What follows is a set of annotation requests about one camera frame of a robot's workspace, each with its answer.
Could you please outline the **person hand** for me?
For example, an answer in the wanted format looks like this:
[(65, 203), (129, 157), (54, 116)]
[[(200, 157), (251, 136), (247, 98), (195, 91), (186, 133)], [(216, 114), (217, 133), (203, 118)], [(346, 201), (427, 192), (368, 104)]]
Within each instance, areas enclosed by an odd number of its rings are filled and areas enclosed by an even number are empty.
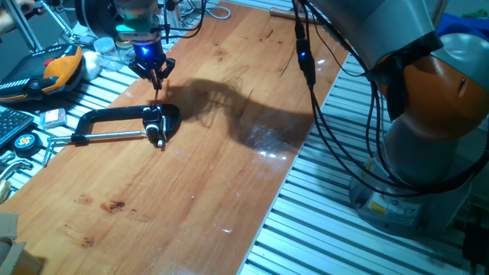
[(15, 2), (25, 15), (36, 8), (34, 0), (15, 0)]

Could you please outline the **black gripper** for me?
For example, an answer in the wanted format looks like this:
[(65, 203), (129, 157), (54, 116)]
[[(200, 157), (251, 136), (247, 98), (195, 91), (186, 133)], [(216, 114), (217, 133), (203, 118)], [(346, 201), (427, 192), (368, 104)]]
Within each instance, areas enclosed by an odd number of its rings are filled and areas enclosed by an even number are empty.
[(132, 44), (135, 57), (128, 67), (152, 85), (154, 85), (154, 70), (156, 72), (155, 89), (162, 89), (163, 81), (168, 78), (175, 67), (175, 59), (166, 57), (160, 38), (133, 40)]

